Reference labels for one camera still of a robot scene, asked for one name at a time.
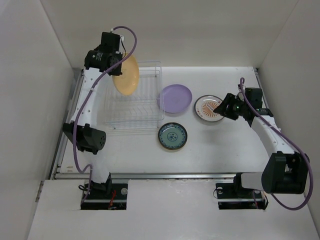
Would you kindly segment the white plate orange sunburst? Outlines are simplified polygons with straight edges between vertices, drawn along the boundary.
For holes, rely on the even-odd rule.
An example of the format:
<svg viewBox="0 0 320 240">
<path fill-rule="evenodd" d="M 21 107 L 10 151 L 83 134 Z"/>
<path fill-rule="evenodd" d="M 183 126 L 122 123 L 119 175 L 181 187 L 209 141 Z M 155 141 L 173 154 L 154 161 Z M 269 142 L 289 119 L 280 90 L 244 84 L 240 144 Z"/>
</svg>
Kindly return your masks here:
<svg viewBox="0 0 320 240">
<path fill-rule="evenodd" d="M 222 99 L 215 95 L 203 95 L 199 97 L 193 106 L 195 115 L 206 123 L 221 121 L 224 117 L 214 110 L 222 103 Z"/>
</svg>

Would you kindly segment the yellow plastic plate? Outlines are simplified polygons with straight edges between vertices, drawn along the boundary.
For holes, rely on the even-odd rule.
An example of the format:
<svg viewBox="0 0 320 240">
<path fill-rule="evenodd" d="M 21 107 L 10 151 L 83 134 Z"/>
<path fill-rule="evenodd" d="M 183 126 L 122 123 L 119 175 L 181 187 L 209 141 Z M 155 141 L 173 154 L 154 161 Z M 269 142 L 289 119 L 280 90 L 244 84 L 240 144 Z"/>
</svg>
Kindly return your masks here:
<svg viewBox="0 0 320 240">
<path fill-rule="evenodd" d="M 139 65 L 133 54 L 121 64 L 121 72 L 121 75 L 112 77 L 113 84 L 119 93 L 130 96 L 136 91 L 140 79 Z"/>
</svg>

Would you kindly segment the purple plastic plate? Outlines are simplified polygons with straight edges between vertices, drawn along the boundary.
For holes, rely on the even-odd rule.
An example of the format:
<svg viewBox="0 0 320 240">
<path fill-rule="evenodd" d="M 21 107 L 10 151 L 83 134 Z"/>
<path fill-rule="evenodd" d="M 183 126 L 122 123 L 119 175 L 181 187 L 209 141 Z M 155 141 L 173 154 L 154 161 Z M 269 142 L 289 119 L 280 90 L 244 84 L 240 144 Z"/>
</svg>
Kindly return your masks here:
<svg viewBox="0 0 320 240">
<path fill-rule="evenodd" d="M 178 114 L 189 107 L 192 99 L 193 95 L 188 87 L 182 84 L 171 84 L 163 88 L 156 103 L 164 112 Z"/>
</svg>

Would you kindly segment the teal blue floral plate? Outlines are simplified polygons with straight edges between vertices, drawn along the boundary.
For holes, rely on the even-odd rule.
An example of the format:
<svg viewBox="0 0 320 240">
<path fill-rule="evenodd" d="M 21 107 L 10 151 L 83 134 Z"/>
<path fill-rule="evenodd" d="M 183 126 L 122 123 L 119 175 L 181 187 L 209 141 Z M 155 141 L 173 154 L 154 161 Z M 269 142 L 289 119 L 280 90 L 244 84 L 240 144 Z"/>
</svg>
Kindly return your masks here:
<svg viewBox="0 0 320 240">
<path fill-rule="evenodd" d="M 188 133 L 181 124 L 168 122 L 159 128 L 157 138 L 163 148 L 176 151 L 185 146 L 188 140 Z"/>
</svg>

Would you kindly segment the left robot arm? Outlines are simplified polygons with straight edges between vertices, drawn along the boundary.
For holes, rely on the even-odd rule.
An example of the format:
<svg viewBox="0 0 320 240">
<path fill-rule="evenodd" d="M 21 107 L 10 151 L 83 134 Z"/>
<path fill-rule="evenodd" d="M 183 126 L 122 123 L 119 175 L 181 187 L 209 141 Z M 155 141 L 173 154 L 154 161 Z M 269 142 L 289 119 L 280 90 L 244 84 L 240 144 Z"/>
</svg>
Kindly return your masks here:
<svg viewBox="0 0 320 240">
<path fill-rule="evenodd" d="M 122 73 L 123 38 L 110 32 L 101 34 L 100 44 L 84 59 L 83 81 L 76 108 L 63 133 L 72 143 L 75 167 L 79 173 L 89 172 L 88 183 L 80 185 L 82 199 L 97 194 L 107 198 L 112 192 L 112 179 L 102 159 L 107 134 L 98 124 L 98 112 L 106 91 L 107 81 Z"/>
</svg>

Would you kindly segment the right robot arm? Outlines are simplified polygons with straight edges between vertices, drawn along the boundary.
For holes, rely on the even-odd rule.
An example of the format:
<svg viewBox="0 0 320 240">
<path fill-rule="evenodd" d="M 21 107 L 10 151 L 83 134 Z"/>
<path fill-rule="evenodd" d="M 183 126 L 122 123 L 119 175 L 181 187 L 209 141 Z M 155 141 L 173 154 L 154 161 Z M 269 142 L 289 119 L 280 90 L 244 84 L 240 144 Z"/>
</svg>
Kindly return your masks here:
<svg viewBox="0 0 320 240">
<path fill-rule="evenodd" d="M 237 173 L 232 183 L 232 193 L 243 197 L 250 190 L 268 194 L 302 194 L 305 190 L 308 167 L 304 157 L 281 136 L 271 110 L 263 107 L 260 88 L 247 88 L 244 93 L 228 93 L 214 110 L 231 120 L 242 117 L 258 135 L 268 162 L 262 172 Z"/>
</svg>

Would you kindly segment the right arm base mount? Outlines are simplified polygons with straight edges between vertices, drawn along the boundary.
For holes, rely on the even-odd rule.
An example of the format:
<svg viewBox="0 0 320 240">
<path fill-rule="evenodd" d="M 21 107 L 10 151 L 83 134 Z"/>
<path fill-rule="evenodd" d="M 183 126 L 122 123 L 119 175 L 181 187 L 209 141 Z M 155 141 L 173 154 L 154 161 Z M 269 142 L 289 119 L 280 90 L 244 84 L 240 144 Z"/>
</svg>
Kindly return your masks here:
<svg viewBox="0 0 320 240">
<path fill-rule="evenodd" d="M 219 210 L 266 210 L 268 197 L 260 190 L 236 189 L 230 182 L 215 184 L 213 196 L 217 199 Z"/>
</svg>

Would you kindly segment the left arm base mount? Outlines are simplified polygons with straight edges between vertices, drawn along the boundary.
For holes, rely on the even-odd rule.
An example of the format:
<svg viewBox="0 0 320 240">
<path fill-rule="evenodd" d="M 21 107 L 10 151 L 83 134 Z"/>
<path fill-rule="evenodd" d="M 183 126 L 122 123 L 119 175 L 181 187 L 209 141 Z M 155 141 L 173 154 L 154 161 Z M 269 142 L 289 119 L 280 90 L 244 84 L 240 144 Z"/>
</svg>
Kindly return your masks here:
<svg viewBox="0 0 320 240">
<path fill-rule="evenodd" d="M 126 210 L 128 197 L 128 181 L 116 181 L 111 185 L 110 193 L 104 191 L 90 190 L 88 196 L 88 183 L 79 185 L 82 191 L 80 209 L 81 210 Z"/>
</svg>

